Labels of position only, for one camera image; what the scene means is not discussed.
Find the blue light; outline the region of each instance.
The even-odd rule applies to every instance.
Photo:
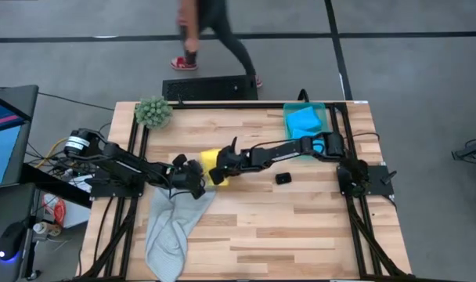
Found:
[[[14,263],[14,262],[17,260],[18,254],[19,254],[19,252],[17,252],[17,253],[16,253],[11,259],[9,259],[9,260],[0,259],[0,262],[3,263],[3,264]]]

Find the computer mouse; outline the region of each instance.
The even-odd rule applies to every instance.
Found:
[[[10,224],[0,237],[0,259],[12,259],[20,249],[26,226],[22,222]]]

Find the blue sponge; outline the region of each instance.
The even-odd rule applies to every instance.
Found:
[[[292,114],[288,114],[287,126],[290,132],[294,129],[319,132],[322,130],[322,121],[320,121],[313,107],[306,107]]]
[[[298,139],[304,136],[315,136],[315,135],[316,135],[316,132],[307,132],[305,130],[297,129],[297,128],[295,128],[292,131],[292,138],[294,139]],[[313,149],[315,149],[316,152],[322,153],[324,151],[323,148],[325,148],[325,142],[323,140],[317,139],[313,141],[313,145],[314,145]]]

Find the wooden tabletop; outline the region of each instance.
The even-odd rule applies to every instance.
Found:
[[[116,105],[109,140],[124,149],[132,126],[135,103]],[[353,134],[375,132],[368,103],[348,102]],[[341,117],[338,118],[344,132]],[[142,129],[135,154],[139,153]],[[238,136],[237,149],[285,138],[283,111],[271,110],[174,110],[167,128],[151,131],[146,157],[171,163],[178,154],[199,159],[203,150],[222,148]],[[383,159],[375,136],[355,137],[358,157],[370,165]],[[274,164],[259,173],[230,179],[189,236],[189,251],[181,280],[217,279],[330,279],[359,278],[348,212],[339,193],[336,164],[295,158]],[[290,172],[292,183],[277,186],[274,176]],[[139,200],[127,280],[155,280],[144,262],[145,239],[153,187],[146,185]],[[367,197],[376,239],[389,257],[409,273],[395,208],[383,197]],[[84,270],[92,265],[99,224],[108,199],[92,206],[83,243]],[[99,253],[110,239],[116,199],[107,213]],[[365,240],[367,272],[372,273]],[[122,242],[117,253],[121,253]],[[121,256],[116,255],[113,274]]]

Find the yellow object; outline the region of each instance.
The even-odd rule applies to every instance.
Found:
[[[200,163],[205,172],[204,176],[206,179],[208,179],[208,185],[211,185],[211,186],[213,186],[214,183],[212,182],[212,179],[210,175],[208,174],[208,172],[211,169],[215,168],[215,165],[217,163],[217,155],[219,151],[220,149],[212,149],[212,150],[206,150],[200,153]],[[228,179],[224,179],[224,182],[219,184],[219,186],[228,186],[228,185],[229,185]]]
[[[62,142],[66,141],[66,140],[67,140],[67,137],[62,138],[61,140],[57,141],[57,143],[55,143],[52,146],[52,149],[50,149],[49,153],[45,156],[45,158],[43,160],[41,160],[40,163],[35,166],[35,168],[40,168],[42,165],[44,165],[45,162],[47,162],[49,160],[49,157],[52,156],[53,151],[56,150],[57,146],[59,146],[59,144],[61,144]]]

